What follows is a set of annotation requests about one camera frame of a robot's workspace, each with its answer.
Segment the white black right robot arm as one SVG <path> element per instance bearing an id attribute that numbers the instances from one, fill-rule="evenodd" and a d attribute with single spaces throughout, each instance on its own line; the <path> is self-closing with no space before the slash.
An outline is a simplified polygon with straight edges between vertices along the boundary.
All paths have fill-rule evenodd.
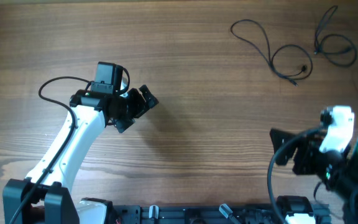
<path id="1" fill-rule="evenodd" d="M 270 138 L 274 149 L 272 163 L 285 166 L 292 158 L 293 173 L 317 175 L 328 191 L 343 199 L 344 222 L 358 223 L 358 139 L 352 156 L 348 158 L 350 145 L 344 152 L 320 152 L 318 147 L 326 138 L 318 130 L 293 134 L 271 129 Z"/>

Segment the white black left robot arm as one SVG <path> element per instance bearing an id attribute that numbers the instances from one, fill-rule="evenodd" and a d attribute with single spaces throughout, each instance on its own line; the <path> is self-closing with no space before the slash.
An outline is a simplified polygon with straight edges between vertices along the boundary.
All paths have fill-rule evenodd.
<path id="1" fill-rule="evenodd" d="M 67 118 L 39 163 L 22 180 L 10 179 L 2 192 L 6 223 L 120 223 L 109 200 L 84 198 L 71 190 L 96 138 L 108 126 L 119 133 L 158 104 L 146 85 L 130 88 L 126 68 L 99 62 L 96 77 L 63 107 Z"/>

